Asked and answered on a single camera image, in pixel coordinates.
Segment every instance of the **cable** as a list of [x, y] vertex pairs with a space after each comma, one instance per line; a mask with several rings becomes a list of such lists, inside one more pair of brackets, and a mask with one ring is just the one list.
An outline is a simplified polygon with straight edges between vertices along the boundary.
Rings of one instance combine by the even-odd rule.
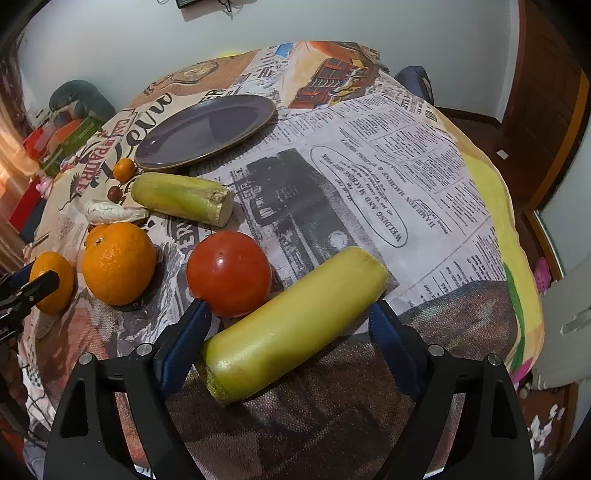
[[222, 2], [222, 0], [217, 0], [217, 2], [226, 8], [226, 12], [228, 12], [229, 14], [232, 13], [232, 4], [230, 0], [226, 0], [225, 2]]
[[46, 421], [47, 425], [49, 428], [51, 428], [51, 422], [49, 420], [47, 420], [47, 417], [45, 416], [45, 414], [43, 413], [43, 410], [39, 407], [39, 405], [37, 405], [37, 400], [41, 400], [42, 398], [45, 397], [45, 395], [39, 397], [37, 400], [34, 400], [32, 396], [29, 395], [29, 392], [27, 391], [27, 397], [29, 397], [31, 399], [31, 401], [33, 402], [31, 405], [29, 405], [29, 407], [27, 408], [27, 414], [29, 413], [29, 410], [31, 409], [31, 407], [33, 405], [35, 405], [36, 409], [39, 411], [39, 413], [41, 414], [41, 416], [43, 417], [43, 420]]
[[32, 432], [31, 430], [27, 430], [27, 433], [28, 433], [28, 434], [29, 434], [31, 437], [36, 437], [36, 438], [37, 438], [37, 440], [39, 440], [39, 442], [36, 442], [35, 440], [33, 440], [33, 439], [32, 439], [32, 438], [30, 438], [30, 437], [25, 437], [25, 436], [24, 436], [22, 433], [20, 433], [20, 432], [17, 432], [16, 430], [7, 429], [7, 428], [1, 428], [1, 429], [0, 429], [0, 432], [3, 432], [3, 433], [10, 433], [10, 434], [12, 434], [12, 435], [16, 435], [16, 436], [18, 436], [18, 437], [20, 437], [20, 438], [22, 438], [22, 439], [25, 439], [25, 440], [27, 440], [28, 442], [34, 443], [34, 444], [35, 444], [35, 445], [37, 445], [37, 446], [38, 446], [38, 447], [39, 447], [41, 450], [47, 450], [47, 448], [46, 448], [44, 445], [42, 445], [41, 443], [39, 443], [39, 442], [42, 442], [43, 440], [41, 440], [41, 439], [40, 439], [40, 438], [39, 438], [37, 435], [35, 435], [35, 433], [34, 433], [34, 432]]

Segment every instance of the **ceramic plate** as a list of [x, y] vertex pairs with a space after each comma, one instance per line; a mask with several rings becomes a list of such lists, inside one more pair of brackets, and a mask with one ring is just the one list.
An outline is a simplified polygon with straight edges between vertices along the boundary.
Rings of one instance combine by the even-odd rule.
[[135, 161], [146, 171], [161, 171], [203, 160], [250, 137], [274, 113], [275, 104], [258, 95], [230, 95], [197, 103], [148, 133]]

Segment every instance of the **small orange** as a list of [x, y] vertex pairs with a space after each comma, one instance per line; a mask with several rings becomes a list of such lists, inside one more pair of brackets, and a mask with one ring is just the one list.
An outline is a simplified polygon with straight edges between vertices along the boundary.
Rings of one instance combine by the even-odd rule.
[[101, 233], [108, 225], [96, 225], [88, 235], [86, 235], [86, 239], [84, 240], [84, 246], [88, 248], [89, 245], [94, 244], [96, 237]]
[[135, 163], [130, 158], [120, 158], [119, 161], [113, 167], [113, 176], [115, 180], [128, 181], [135, 173]]
[[68, 260], [59, 253], [43, 252], [33, 263], [29, 281], [41, 277], [50, 270], [53, 270], [60, 277], [60, 286], [55, 292], [37, 303], [37, 308], [43, 313], [55, 315], [63, 312], [70, 303], [72, 291], [74, 290], [74, 269]]

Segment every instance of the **tomato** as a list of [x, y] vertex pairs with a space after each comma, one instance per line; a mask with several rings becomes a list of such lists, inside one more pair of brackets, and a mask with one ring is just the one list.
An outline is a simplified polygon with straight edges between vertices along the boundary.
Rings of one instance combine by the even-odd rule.
[[239, 317], [260, 307], [271, 292], [271, 266], [248, 235], [223, 231], [199, 243], [187, 262], [187, 283], [212, 313]]

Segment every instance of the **blue gripper pad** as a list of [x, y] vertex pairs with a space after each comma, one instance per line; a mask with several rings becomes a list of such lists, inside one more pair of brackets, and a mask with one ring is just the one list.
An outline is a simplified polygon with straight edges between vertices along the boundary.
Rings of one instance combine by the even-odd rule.
[[379, 303], [374, 303], [369, 308], [369, 333], [378, 344], [398, 390], [416, 401], [421, 394], [421, 373], [414, 357]]
[[194, 300], [178, 323], [162, 332], [161, 336], [168, 337], [154, 357], [154, 369], [164, 398], [182, 388], [211, 324], [212, 312], [207, 302]]

